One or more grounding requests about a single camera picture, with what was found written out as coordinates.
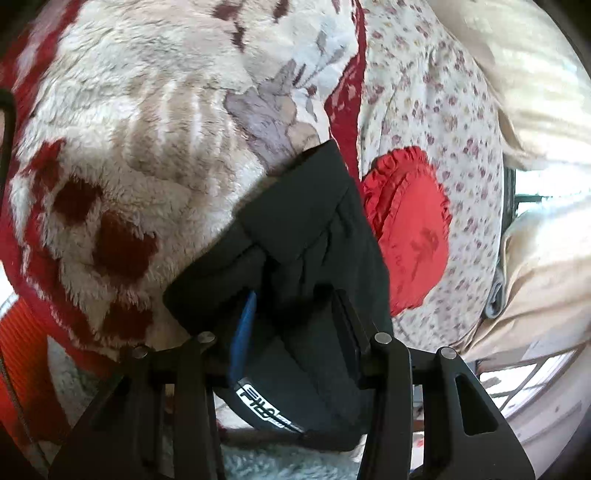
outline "folded black garment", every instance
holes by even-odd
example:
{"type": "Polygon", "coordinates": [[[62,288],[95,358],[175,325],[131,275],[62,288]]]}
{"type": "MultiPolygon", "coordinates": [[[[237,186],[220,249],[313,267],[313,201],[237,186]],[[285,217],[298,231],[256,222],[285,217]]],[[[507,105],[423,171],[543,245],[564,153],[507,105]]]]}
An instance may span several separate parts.
{"type": "Polygon", "coordinates": [[[295,164],[238,212],[164,303],[196,335],[223,321],[241,292],[256,292],[245,378],[217,394],[256,428],[343,432],[356,442],[373,393],[348,376],[330,295],[346,290],[360,316],[391,334],[388,271],[336,143],[295,164]]]}

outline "red ruffled cloth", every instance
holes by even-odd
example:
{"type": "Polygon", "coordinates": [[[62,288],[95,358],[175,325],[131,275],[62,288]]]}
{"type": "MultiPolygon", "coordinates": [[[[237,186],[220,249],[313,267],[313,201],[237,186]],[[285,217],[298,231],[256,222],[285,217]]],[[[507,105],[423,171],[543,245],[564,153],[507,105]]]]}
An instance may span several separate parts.
{"type": "Polygon", "coordinates": [[[449,199],[418,147],[376,160],[364,178],[365,216],[390,273],[390,313],[422,305],[449,256],[449,199]]]}

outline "window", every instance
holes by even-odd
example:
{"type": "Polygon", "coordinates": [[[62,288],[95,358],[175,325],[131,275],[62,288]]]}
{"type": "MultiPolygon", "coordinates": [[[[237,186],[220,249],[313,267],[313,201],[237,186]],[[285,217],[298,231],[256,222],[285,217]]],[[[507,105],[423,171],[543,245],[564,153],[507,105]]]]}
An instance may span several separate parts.
{"type": "Polygon", "coordinates": [[[515,172],[514,217],[547,202],[572,202],[591,193],[591,170],[556,165],[546,170],[515,172]]]}
{"type": "Polygon", "coordinates": [[[508,419],[541,394],[574,361],[580,349],[524,362],[492,372],[479,379],[492,401],[508,419]]]}

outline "silver bolt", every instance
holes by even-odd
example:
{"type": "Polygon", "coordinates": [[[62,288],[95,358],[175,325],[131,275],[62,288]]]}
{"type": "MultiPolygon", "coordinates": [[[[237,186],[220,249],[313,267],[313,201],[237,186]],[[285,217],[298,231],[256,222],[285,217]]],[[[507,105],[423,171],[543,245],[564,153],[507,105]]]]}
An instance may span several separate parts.
{"type": "Polygon", "coordinates": [[[382,345],[387,345],[392,341],[392,336],[386,332],[378,332],[375,334],[374,339],[382,345]]]}
{"type": "Polygon", "coordinates": [[[455,357],[457,357],[457,353],[453,348],[445,346],[441,349],[441,356],[443,358],[447,358],[448,360],[453,360],[455,357]]]}
{"type": "Polygon", "coordinates": [[[131,356],[139,360],[140,358],[143,358],[146,355],[148,355],[149,351],[150,349],[145,345],[138,345],[131,351],[131,356]]]}
{"type": "Polygon", "coordinates": [[[199,343],[211,343],[216,339],[216,336],[212,332],[201,332],[197,335],[197,341],[199,343]]]}

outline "red pillow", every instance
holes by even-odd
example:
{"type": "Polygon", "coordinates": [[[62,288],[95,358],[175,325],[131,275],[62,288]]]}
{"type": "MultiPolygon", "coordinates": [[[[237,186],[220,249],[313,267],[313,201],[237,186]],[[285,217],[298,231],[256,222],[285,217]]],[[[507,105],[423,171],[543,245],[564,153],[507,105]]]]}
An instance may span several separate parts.
{"type": "Polygon", "coordinates": [[[365,216],[390,273],[390,313],[422,305],[449,256],[449,199],[418,147],[376,160],[364,178],[365,216]]]}

